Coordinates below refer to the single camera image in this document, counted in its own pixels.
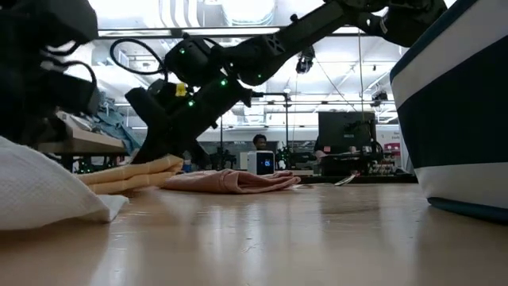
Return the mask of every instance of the laundry basket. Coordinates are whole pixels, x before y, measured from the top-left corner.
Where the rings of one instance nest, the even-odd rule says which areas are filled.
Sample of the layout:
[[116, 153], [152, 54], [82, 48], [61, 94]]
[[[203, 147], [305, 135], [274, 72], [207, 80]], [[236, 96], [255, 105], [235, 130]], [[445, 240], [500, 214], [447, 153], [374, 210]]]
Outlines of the laundry basket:
[[458, 0], [391, 71], [402, 135], [435, 207], [508, 222], [508, 0]]

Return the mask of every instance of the monitor screen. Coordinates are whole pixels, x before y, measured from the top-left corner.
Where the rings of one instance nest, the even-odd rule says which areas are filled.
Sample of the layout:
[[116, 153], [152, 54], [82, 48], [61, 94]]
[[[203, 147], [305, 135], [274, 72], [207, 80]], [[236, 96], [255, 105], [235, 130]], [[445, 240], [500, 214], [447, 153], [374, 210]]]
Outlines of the monitor screen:
[[375, 140], [375, 115], [372, 112], [320, 112], [320, 144], [328, 153], [344, 153], [349, 147], [361, 150]]

